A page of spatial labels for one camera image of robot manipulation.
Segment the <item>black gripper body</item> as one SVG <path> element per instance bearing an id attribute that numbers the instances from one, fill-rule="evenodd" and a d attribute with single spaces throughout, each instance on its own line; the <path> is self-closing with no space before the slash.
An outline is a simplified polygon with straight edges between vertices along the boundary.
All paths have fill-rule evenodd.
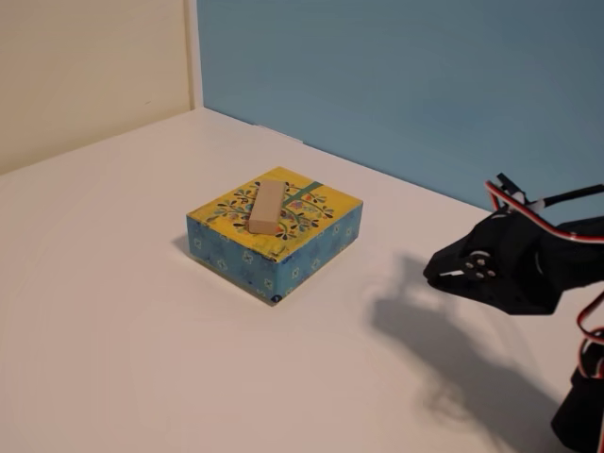
<path id="1" fill-rule="evenodd" d="M 485 302 L 510 315 L 550 315 L 561 292 L 540 270 L 543 231 L 520 214 L 494 214 L 471 232 L 471 278 Z"/>

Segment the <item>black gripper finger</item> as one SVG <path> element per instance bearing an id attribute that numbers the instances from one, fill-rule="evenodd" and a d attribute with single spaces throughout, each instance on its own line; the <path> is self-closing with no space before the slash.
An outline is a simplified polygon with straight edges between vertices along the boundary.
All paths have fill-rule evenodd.
<path id="1" fill-rule="evenodd" d="M 430 284 L 467 284 L 496 276 L 495 258 L 464 238 L 436 252 L 424 270 Z"/>
<path id="2" fill-rule="evenodd" d="M 462 275 L 429 277 L 428 285 L 431 288 L 446 294 L 455 295 L 479 303 L 488 302 L 483 284 L 479 281 L 474 281 Z"/>

